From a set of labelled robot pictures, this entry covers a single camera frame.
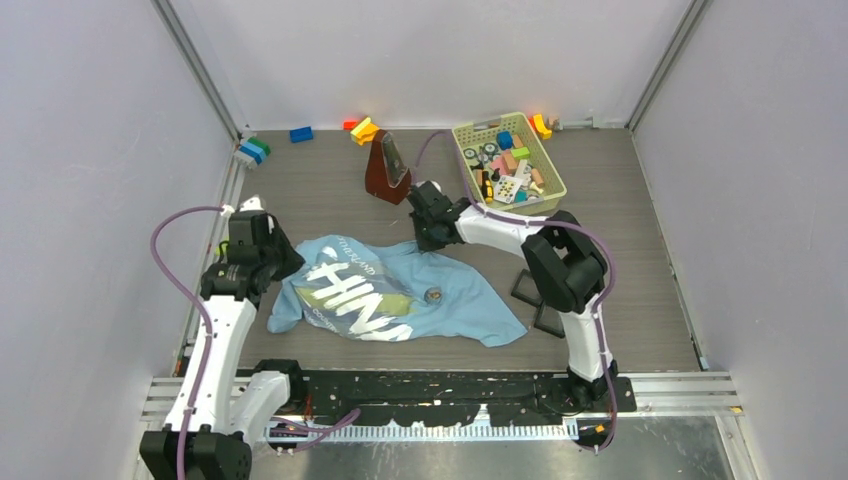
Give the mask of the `light blue printed t-shirt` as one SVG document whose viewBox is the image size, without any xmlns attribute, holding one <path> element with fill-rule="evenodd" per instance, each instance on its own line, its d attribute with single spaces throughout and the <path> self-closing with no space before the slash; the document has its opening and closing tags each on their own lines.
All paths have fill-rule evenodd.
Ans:
<svg viewBox="0 0 848 480">
<path fill-rule="evenodd" d="M 475 268 L 413 241 L 378 247 L 328 235 L 296 251 L 305 264 L 282 282 L 266 323 L 271 333 L 305 321 L 352 340 L 464 337 L 493 348 L 527 332 Z M 424 300 L 430 287 L 442 289 L 441 303 Z"/>
</svg>

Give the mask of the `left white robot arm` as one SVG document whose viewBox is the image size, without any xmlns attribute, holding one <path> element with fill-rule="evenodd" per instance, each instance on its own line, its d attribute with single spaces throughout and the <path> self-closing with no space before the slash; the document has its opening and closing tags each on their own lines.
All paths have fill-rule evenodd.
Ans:
<svg viewBox="0 0 848 480">
<path fill-rule="evenodd" d="M 198 338 L 181 388 L 158 431 L 143 434 L 139 453 L 155 479 L 247 479 L 252 448 L 272 415 L 298 412 L 305 385 L 283 370 L 254 373 L 247 390 L 232 397 L 241 351 L 264 293 L 304 264 L 274 215 L 252 199 L 217 208 L 229 236 L 219 259 L 202 274 L 197 293 L 188 290 L 158 255 L 154 260 L 200 313 Z"/>
</svg>

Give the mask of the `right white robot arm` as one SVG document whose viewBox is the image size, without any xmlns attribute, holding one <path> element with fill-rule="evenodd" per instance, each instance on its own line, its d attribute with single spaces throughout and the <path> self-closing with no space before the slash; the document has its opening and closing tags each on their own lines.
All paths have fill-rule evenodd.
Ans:
<svg viewBox="0 0 848 480">
<path fill-rule="evenodd" d="M 483 245 L 525 261 L 543 305 L 558 313 L 562 325 L 568 345 L 567 398 L 589 411 L 605 403 L 617 371 L 602 315 L 614 269 L 575 217 L 565 211 L 548 218 L 516 215 L 468 198 L 452 201 L 430 181 L 412 187 L 407 199 L 421 250 Z"/>
</svg>

